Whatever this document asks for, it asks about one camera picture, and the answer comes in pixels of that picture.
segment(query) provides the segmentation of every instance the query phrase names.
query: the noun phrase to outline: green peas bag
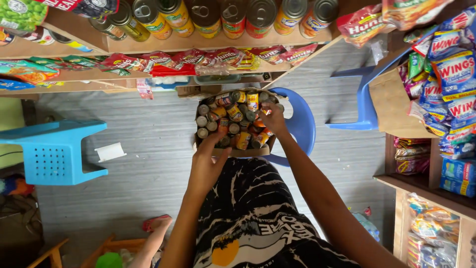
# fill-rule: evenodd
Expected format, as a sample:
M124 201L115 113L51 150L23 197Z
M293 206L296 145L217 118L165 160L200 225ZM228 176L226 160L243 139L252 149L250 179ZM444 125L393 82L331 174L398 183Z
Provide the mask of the green peas bag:
M46 18L48 6L34 0L0 0L0 26L35 31Z

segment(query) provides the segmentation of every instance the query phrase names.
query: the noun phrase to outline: tie-dye shirt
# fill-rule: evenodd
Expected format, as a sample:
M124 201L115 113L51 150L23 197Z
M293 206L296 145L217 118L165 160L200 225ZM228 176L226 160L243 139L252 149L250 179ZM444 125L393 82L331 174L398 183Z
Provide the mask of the tie-dye shirt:
M193 268L358 268L296 209L261 158L229 158L198 217Z

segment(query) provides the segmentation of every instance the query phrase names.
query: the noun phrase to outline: blue plastic chair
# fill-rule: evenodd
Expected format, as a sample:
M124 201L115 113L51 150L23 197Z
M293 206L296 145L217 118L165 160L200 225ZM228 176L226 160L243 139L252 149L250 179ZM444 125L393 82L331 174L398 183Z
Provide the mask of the blue plastic chair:
M311 108L299 94L290 89L275 87L269 91L289 98L293 106L293 116L285 119L286 127L296 138L299 147L310 155L316 141L316 122L314 122ZM288 159L285 157L270 154L264 158L275 164L289 167Z
M425 34L422 38L433 34L437 29ZM412 49L409 46L406 49L401 49L393 55L388 55L387 58L381 60L377 66L362 67L352 70L345 70L334 72L331 77L353 77L362 76L360 85L357 89L357 122L354 123L334 123L326 124L329 128L348 129L348 130L374 130L378 129L377 113L375 112L372 97L368 84L385 71L390 65L399 60L403 55L410 52Z
M62 120L0 132L0 144L23 147L25 178L33 185L76 185L107 175L83 173L81 139L107 128L103 121Z

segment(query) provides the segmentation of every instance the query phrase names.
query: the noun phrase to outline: red sandal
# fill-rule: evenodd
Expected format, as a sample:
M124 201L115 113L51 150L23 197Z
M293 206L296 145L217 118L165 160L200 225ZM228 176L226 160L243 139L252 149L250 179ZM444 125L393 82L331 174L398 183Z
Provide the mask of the red sandal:
M154 230L152 230L150 228L150 225L152 224L153 221L157 220L157 219L163 219L163 218L171 218L169 215L167 214L164 214L162 216L159 216L159 217L154 217L154 218L150 218L148 220L145 220L143 223L142 223L142 230L146 231L146 232L153 232Z

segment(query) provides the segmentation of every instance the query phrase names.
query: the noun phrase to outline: water bottle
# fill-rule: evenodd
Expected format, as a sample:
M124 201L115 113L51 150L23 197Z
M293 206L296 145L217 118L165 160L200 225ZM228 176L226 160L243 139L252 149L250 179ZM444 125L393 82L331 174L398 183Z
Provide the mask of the water bottle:
M371 223L367 218L365 218L362 214L360 213L352 213L354 217L360 222L360 224L367 230L367 232L375 238L375 240L380 241L380 238L378 237L379 231L377 230L377 227L373 223Z

